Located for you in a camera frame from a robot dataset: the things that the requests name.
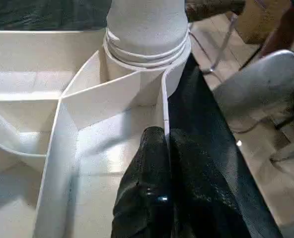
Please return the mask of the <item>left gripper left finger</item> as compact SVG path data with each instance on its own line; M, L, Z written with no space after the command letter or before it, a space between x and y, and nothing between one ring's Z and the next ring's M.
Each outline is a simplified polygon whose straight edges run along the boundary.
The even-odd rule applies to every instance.
M138 150L120 181L111 237L169 238L172 223L171 172L164 130L151 126L143 131Z

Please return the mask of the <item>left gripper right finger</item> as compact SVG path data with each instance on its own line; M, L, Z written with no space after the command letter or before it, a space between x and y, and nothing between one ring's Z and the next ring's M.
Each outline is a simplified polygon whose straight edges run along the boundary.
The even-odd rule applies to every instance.
M235 196L197 136L170 133L178 201L196 238L249 238Z

